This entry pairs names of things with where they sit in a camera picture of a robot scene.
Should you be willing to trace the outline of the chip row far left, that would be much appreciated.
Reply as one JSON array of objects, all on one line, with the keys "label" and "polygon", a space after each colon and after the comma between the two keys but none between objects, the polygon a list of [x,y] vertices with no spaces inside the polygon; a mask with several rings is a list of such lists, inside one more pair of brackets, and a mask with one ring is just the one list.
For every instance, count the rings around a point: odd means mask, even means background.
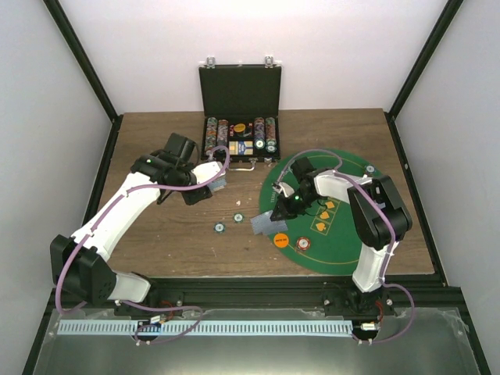
[{"label": "chip row far left", "polygon": [[216,147],[218,121],[216,117],[209,117],[205,129],[205,147],[204,153],[207,155],[213,148]]}]

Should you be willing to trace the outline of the black poker chip case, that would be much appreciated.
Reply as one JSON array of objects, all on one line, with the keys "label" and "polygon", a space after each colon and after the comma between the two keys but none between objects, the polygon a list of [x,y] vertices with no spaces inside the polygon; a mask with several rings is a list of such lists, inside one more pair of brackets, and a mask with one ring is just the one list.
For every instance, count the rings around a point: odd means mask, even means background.
[{"label": "black poker chip case", "polygon": [[[279,104],[282,65],[267,56],[260,64],[217,64],[208,57],[198,68],[202,93],[204,124],[202,133],[202,159],[213,156],[223,161],[224,152],[217,154],[213,149],[206,155],[205,129],[207,119],[216,117],[229,122],[229,141],[253,141],[256,117],[273,117],[277,128],[277,150],[268,153],[266,147],[253,155],[230,155],[233,163],[274,163],[281,159]],[[235,132],[234,126],[243,123],[245,130]]]}]

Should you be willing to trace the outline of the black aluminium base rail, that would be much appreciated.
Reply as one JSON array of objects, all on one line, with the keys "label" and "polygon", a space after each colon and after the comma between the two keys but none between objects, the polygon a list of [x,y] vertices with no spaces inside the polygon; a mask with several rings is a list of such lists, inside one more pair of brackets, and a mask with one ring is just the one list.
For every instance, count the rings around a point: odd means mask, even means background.
[{"label": "black aluminium base rail", "polygon": [[[364,297],[368,312],[355,314],[355,302],[361,294],[351,277],[152,277],[147,307],[185,307],[196,305],[208,309],[315,309],[326,308],[327,315],[368,316],[376,311],[375,299],[384,312],[410,307],[409,297],[396,287],[376,291]],[[389,284],[402,285],[411,294],[415,307],[451,307],[465,305],[459,287],[449,287],[435,275],[389,277]]]}]

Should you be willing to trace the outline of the chip row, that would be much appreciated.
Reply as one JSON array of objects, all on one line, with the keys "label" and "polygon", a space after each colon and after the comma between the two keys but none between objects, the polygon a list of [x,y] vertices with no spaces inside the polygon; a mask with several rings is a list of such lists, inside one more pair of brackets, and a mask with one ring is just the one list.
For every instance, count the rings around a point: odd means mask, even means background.
[{"label": "chip row", "polygon": [[209,117],[205,129],[205,147],[204,153],[207,155],[213,148],[216,147],[218,121],[216,117]]},{"label": "chip row", "polygon": [[228,146],[228,134],[229,134],[229,122],[228,120],[218,120],[217,124],[217,134],[216,134],[216,146],[218,149],[216,150],[217,154],[221,154],[223,152],[222,147]]},{"label": "chip row", "polygon": [[265,118],[266,128],[266,150],[268,153],[274,153],[277,150],[277,128],[276,121],[273,117]]},{"label": "chip row", "polygon": [[254,146],[258,150],[266,147],[265,120],[262,117],[256,117],[254,120]]}]

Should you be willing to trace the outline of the red poker chip stack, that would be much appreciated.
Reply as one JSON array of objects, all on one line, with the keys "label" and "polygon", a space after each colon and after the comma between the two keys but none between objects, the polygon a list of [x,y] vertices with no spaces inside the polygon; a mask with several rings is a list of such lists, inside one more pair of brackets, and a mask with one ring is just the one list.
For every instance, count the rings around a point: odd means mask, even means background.
[{"label": "red poker chip stack", "polygon": [[297,253],[305,253],[311,247],[311,240],[308,237],[299,237],[295,243],[295,251]]}]

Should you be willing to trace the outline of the round green poker mat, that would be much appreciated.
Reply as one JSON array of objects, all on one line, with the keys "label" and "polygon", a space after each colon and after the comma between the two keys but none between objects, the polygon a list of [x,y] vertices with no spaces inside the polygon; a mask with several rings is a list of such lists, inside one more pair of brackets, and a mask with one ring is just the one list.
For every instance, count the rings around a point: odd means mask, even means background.
[{"label": "round green poker mat", "polygon": [[[343,159],[341,168],[343,174],[362,176],[365,166],[375,165],[357,155],[349,152],[331,149]],[[315,169],[331,168],[338,164],[338,159],[322,152],[309,152],[301,157],[308,157]],[[279,177],[291,157],[279,161],[270,171],[262,184],[259,195],[259,213],[270,211],[274,208],[277,193],[272,189],[272,184]],[[382,176],[383,173],[376,168],[373,176]],[[321,274],[334,276],[351,276],[354,272],[362,242],[355,230],[352,211],[348,203],[338,198],[320,198],[306,210],[304,216],[287,220],[289,245],[278,248],[273,244],[273,236],[266,237],[270,243],[287,259],[299,265],[302,269]],[[295,251],[295,243],[300,237],[308,237],[311,247],[305,253]]]}]

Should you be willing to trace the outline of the yellow dealer chip in case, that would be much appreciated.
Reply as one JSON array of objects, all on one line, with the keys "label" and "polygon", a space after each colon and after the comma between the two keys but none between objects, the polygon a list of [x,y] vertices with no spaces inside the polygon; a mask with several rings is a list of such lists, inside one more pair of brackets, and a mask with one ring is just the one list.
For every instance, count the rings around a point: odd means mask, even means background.
[{"label": "yellow dealer chip in case", "polygon": [[245,130],[245,125],[243,123],[239,123],[234,126],[235,132],[243,132],[244,130]]}]

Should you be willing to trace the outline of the boxed card decks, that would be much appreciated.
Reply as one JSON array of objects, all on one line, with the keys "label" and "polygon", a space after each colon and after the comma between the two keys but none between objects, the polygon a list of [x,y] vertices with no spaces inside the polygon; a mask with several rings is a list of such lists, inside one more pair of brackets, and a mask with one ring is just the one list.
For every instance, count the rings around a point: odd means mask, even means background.
[{"label": "boxed card decks", "polygon": [[254,154],[253,141],[229,141],[228,148],[230,155],[244,156]]}]

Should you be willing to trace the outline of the grey playing card deck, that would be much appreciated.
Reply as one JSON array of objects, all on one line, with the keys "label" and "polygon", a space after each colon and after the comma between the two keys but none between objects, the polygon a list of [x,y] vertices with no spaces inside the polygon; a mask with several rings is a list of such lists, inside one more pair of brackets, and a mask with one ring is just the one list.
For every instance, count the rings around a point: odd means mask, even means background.
[{"label": "grey playing card deck", "polygon": [[207,187],[211,192],[222,190],[227,185],[226,177],[219,177],[218,179],[210,182]]}]

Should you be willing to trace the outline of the blue poker chip stack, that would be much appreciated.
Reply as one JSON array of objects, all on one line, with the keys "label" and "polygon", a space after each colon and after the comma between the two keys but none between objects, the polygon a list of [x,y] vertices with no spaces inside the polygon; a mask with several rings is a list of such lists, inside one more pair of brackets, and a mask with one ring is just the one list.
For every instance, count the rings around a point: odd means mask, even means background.
[{"label": "blue poker chip stack", "polygon": [[224,223],[218,222],[214,224],[213,229],[216,233],[221,234],[226,230],[226,226]]}]

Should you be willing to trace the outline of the orange big blind button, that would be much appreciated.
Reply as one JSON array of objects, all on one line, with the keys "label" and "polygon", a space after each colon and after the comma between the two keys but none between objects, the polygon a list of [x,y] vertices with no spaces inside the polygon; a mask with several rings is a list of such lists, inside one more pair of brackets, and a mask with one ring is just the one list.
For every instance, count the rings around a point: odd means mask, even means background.
[{"label": "orange big blind button", "polygon": [[289,241],[289,237],[285,233],[277,233],[273,236],[273,244],[278,248],[286,248]]}]

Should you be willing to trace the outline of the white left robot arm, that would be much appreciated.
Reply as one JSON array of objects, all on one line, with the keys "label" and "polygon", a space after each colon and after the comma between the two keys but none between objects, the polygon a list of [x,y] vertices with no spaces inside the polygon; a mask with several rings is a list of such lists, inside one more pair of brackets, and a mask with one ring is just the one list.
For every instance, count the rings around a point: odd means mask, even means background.
[{"label": "white left robot arm", "polygon": [[171,134],[166,145],[135,160],[118,191],[82,228],[69,237],[56,236],[50,244],[55,295],[64,291],[82,302],[129,301],[144,316],[159,307],[151,283],[136,273],[121,273],[108,264],[121,237],[151,204],[161,204],[180,192],[187,205],[211,197],[209,184],[225,174],[215,159],[198,165],[190,158],[197,145]]}]

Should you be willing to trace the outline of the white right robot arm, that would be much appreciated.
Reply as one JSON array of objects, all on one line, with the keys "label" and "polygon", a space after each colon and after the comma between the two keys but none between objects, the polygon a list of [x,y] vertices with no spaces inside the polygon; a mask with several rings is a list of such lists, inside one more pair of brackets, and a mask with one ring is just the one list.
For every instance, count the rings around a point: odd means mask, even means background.
[{"label": "white right robot arm", "polygon": [[272,184],[277,202],[270,221],[292,220],[305,214],[321,198],[349,205],[361,241],[358,265],[352,274],[357,287],[347,295],[349,309],[358,315],[375,305],[373,292],[386,285],[391,257],[413,220],[401,195],[387,176],[361,177],[334,168],[317,169],[307,157],[294,157]]}]

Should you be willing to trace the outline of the chip row far right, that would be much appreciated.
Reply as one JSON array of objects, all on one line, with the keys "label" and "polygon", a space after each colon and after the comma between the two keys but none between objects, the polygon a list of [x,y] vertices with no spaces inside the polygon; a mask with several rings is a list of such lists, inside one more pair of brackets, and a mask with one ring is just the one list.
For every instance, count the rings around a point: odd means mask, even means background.
[{"label": "chip row far right", "polygon": [[268,153],[274,153],[277,150],[277,128],[276,121],[273,117],[265,118],[266,128],[266,150]]}]

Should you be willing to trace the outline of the light blue slotted strip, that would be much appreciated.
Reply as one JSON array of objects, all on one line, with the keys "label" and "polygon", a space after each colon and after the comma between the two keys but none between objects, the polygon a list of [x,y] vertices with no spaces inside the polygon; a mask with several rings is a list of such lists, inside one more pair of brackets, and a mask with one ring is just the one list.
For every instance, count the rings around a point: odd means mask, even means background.
[{"label": "light blue slotted strip", "polygon": [[196,336],[349,337],[353,330],[352,322],[341,320],[186,320],[142,330],[138,324],[137,320],[63,320],[57,334],[175,336],[186,331]]}]

